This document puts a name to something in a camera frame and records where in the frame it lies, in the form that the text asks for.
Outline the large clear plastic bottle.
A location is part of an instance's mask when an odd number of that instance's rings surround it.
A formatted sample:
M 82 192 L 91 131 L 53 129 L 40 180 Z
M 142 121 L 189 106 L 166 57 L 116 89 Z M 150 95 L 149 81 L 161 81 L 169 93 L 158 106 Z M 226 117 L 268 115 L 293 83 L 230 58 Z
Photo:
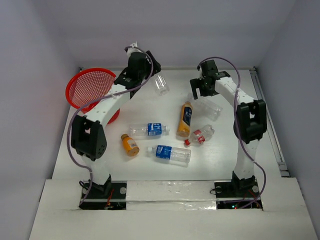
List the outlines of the large clear plastic bottle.
M 222 107 L 205 97 L 194 99 L 192 93 L 188 93 L 187 100 L 191 103 L 193 108 L 198 113 L 200 113 L 201 116 L 207 117 L 208 119 L 214 122 L 220 117 L 221 112 L 223 110 Z

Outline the tall orange juice bottle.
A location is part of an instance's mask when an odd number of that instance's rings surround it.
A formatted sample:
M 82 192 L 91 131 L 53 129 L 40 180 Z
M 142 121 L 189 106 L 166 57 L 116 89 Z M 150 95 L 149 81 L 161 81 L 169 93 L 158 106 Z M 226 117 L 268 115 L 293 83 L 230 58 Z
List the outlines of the tall orange juice bottle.
M 181 107 L 177 136 L 186 138 L 190 135 L 192 114 L 193 107 L 189 101 L 186 101 Z

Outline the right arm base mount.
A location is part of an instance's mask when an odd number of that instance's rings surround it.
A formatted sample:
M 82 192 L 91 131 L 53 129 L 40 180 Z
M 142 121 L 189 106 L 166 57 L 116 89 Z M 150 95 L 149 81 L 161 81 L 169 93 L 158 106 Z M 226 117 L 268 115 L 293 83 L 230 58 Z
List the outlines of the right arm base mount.
M 210 194 L 216 197 L 218 210 L 228 209 L 262 209 L 262 201 L 257 198 L 260 190 L 256 178 L 239 180 L 235 176 L 231 181 L 218 181 L 214 183 Z

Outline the clear unlabeled plastic bottle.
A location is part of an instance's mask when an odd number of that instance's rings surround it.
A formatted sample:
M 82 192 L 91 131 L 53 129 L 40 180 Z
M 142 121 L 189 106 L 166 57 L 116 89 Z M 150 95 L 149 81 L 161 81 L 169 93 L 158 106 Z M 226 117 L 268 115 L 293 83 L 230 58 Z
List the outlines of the clear unlabeled plastic bottle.
M 160 74 L 154 77 L 154 89 L 159 96 L 163 96 L 170 91 L 165 78 Z

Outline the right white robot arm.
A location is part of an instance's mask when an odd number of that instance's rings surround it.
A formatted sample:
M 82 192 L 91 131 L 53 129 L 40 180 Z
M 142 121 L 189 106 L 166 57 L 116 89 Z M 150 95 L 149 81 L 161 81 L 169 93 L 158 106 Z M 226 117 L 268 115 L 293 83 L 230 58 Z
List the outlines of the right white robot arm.
M 222 199 L 244 198 L 258 189 L 254 166 L 260 140 L 267 131 L 267 107 L 241 88 L 241 80 L 234 82 L 226 71 L 219 71 L 215 57 L 202 60 L 197 70 L 199 78 L 190 80 L 193 98 L 221 95 L 233 107 L 233 131 L 238 139 L 237 160 L 231 181 L 216 182 L 215 195 Z

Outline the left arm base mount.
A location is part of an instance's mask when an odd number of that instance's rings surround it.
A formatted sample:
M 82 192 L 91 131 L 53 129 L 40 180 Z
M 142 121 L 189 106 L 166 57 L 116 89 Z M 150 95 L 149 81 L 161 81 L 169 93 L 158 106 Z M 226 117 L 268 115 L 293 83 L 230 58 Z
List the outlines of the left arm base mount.
M 92 185 L 87 198 L 79 205 L 82 210 L 126 210 L 127 182 L 116 181 L 106 185 Z

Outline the blue label bottle front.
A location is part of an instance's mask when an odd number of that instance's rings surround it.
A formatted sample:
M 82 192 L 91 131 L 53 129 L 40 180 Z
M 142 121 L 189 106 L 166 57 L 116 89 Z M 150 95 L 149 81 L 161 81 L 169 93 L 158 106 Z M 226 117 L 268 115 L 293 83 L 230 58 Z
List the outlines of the blue label bottle front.
M 156 162 L 187 167 L 191 160 L 191 150 L 167 145 L 149 146 L 147 155 Z

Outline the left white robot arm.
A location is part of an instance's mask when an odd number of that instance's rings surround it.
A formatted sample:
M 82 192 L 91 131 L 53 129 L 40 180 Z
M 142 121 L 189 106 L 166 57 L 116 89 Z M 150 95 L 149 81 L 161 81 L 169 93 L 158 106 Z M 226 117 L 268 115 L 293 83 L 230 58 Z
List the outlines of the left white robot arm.
M 67 151 L 71 160 L 89 172 L 88 186 L 83 200 L 91 193 L 104 198 L 112 190 L 112 178 L 98 160 L 107 149 L 105 126 L 112 116 L 139 91 L 151 77 L 161 71 L 160 63 L 147 50 L 127 46 L 127 67 L 115 79 L 111 89 L 102 97 L 90 101 L 94 108 L 85 115 L 75 112 L 67 129 Z

